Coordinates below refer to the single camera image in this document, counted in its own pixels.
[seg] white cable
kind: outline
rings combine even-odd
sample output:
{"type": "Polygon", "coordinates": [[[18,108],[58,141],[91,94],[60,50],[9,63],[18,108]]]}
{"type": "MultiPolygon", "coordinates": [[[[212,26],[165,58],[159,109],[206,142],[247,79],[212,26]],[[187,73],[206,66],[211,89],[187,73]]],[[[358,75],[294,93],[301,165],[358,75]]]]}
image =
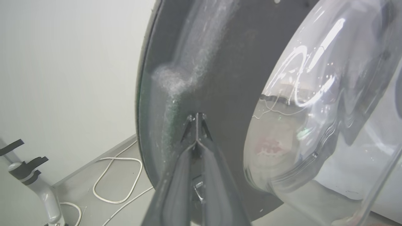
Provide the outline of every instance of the white cable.
{"type": "Polygon", "coordinates": [[[77,220],[77,223],[75,224],[75,226],[80,225],[80,222],[82,219],[82,212],[81,212],[81,209],[79,208],[79,206],[77,206],[76,204],[70,203],[70,202],[60,202],[60,205],[70,205],[70,206],[76,208],[78,210],[78,220],[77,220]]]}
{"type": "Polygon", "coordinates": [[[132,144],[130,144],[130,145],[129,145],[128,147],[126,147],[124,150],[122,150],[121,152],[119,152],[119,153],[118,153],[117,155],[115,155],[115,157],[113,157],[113,158],[112,158],[112,157],[107,157],[107,158],[101,158],[101,159],[98,160],[98,161],[102,161],[102,160],[106,160],[106,159],[111,159],[109,165],[106,167],[106,169],[103,171],[103,173],[101,174],[101,176],[98,178],[98,180],[95,182],[94,186],[92,187],[92,192],[93,192],[93,194],[95,195],[95,197],[97,197],[98,199],[100,199],[100,200],[102,200],[102,201],[104,201],[104,202],[110,203],[110,204],[120,204],[120,203],[125,202],[125,201],[130,197],[130,195],[133,193],[134,188],[135,188],[135,185],[137,184],[138,179],[139,179],[139,176],[141,175],[141,172],[142,172],[142,167],[143,167],[143,166],[142,166],[142,162],[141,162],[141,160],[136,159],[136,158],[117,158],[117,156],[119,156],[121,153],[125,152],[127,149],[131,148],[135,143],[137,143],[137,141],[134,141],[132,144]],[[120,201],[111,201],[111,200],[102,198],[102,197],[99,196],[99,195],[96,193],[96,191],[95,191],[95,188],[96,188],[96,186],[98,185],[99,181],[102,179],[102,177],[103,177],[103,176],[105,175],[105,173],[108,171],[108,169],[110,168],[110,166],[112,165],[112,163],[113,163],[114,160],[133,160],[133,161],[139,162],[139,165],[140,165],[137,178],[135,179],[134,184],[133,184],[133,186],[131,187],[130,192],[128,193],[128,195],[126,196],[126,198],[124,198],[123,200],[120,200],[120,201]]]}
{"type": "Polygon", "coordinates": [[[267,106],[267,102],[265,102],[265,106],[266,106],[269,110],[271,110],[271,111],[273,111],[273,112],[278,112],[278,113],[280,113],[280,114],[282,114],[282,115],[286,115],[286,116],[295,115],[295,114],[297,114],[297,113],[299,113],[299,112],[304,111],[304,109],[307,108],[307,107],[304,107],[304,108],[303,108],[302,110],[300,110],[300,111],[297,111],[297,112],[294,112],[294,113],[291,113],[291,114],[285,114],[285,113],[282,113],[282,112],[280,112],[280,111],[273,110],[274,106],[272,106],[271,108],[269,108],[269,107],[267,106]]]}
{"type": "Polygon", "coordinates": [[[134,200],[136,200],[137,198],[139,198],[141,195],[145,194],[146,192],[148,192],[149,190],[153,189],[154,187],[150,187],[147,190],[143,191],[141,194],[135,196],[132,200],[128,201],[126,204],[124,204],[122,207],[120,207],[112,216],[109,217],[109,219],[107,219],[107,221],[105,221],[105,223],[102,226],[105,226],[107,223],[109,223],[109,221],[116,216],[116,214],[118,214],[120,212],[120,210],[122,210],[124,207],[126,207],[128,204],[130,204],[131,202],[133,202],[134,200]]]}
{"type": "Polygon", "coordinates": [[[270,111],[272,110],[272,108],[275,107],[275,104],[277,103],[278,99],[279,99],[279,97],[277,97],[277,99],[275,100],[275,103],[272,105],[271,108],[269,108],[269,107],[267,106],[267,102],[264,100],[265,106],[268,107],[269,110],[263,112],[263,114],[262,114],[259,118],[258,118],[257,116],[255,116],[255,115],[253,115],[252,118],[254,117],[254,118],[256,118],[256,119],[260,119],[265,113],[270,112],[270,111]]]}
{"type": "Polygon", "coordinates": [[[256,118],[256,119],[260,119],[265,113],[270,112],[270,111],[277,112],[277,113],[282,114],[282,115],[285,115],[285,116],[291,116],[291,115],[295,115],[295,114],[297,114],[297,113],[299,113],[299,112],[302,112],[302,111],[304,111],[304,110],[307,108],[307,107],[304,107],[304,108],[303,108],[302,110],[300,110],[300,111],[297,111],[297,112],[294,112],[294,113],[291,113],[291,114],[285,114],[285,113],[282,113],[282,112],[280,112],[280,111],[277,111],[277,110],[274,110],[274,109],[273,109],[273,108],[275,107],[275,104],[277,103],[278,99],[279,99],[279,97],[277,97],[277,99],[275,100],[275,103],[272,105],[271,108],[268,107],[267,102],[265,101],[265,106],[268,108],[268,110],[265,111],[265,112],[263,112],[263,114],[262,114],[259,118],[258,118],[257,116],[255,116],[255,115],[253,115],[252,117],[254,117],[254,118],[256,118]]]}

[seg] black clamp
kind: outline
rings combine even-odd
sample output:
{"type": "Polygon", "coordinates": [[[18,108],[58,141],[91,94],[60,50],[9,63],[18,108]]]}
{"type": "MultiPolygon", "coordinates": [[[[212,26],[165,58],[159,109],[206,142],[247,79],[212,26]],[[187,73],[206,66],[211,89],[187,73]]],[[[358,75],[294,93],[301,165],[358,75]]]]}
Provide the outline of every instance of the black clamp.
{"type": "MultiPolygon", "coordinates": [[[[15,178],[17,178],[18,180],[22,180],[22,179],[26,178],[27,176],[29,176],[36,167],[42,165],[46,161],[48,161],[48,159],[46,157],[37,157],[28,163],[22,162],[20,166],[13,169],[12,171],[9,171],[9,173],[11,175],[13,175],[15,178]]],[[[37,178],[37,176],[40,173],[41,172],[37,170],[34,172],[34,176],[36,175],[36,178],[37,178]]]]}
{"type": "Polygon", "coordinates": [[[24,144],[24,142],[21,139],[12,142],[11,144],[7,145],[5,148],[0,149],[0,156],[3,156],[5,154],[9,153],[10,151],[14,150],[15,148],[17,148],[23,144],[24,144]]]}

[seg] white wall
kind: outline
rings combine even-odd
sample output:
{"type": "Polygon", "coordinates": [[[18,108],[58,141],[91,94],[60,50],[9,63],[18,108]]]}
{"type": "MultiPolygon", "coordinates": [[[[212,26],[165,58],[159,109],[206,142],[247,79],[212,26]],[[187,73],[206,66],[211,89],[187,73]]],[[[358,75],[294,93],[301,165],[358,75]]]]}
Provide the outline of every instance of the white wall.
{"type": "Polygon", "coordinates": [[[135,133],[154,0],[0,0],[0,138],[54,184],[135,133]]]}

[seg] transparent plastic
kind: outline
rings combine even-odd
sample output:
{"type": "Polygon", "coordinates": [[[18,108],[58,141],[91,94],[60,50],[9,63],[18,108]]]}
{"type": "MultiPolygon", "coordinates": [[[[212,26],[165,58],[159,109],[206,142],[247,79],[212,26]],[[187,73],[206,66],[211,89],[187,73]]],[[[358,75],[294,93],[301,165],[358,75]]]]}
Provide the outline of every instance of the transparent plastic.
{"type": "Polygon", "coordinates": [[[390,175],[402,180],[401,9],[400,0],[318,2],[250,121],[243,164],[254,188],[319,225],[362,225],[376,203],[401,219],[402,183],[378,199],[390,175]]]}

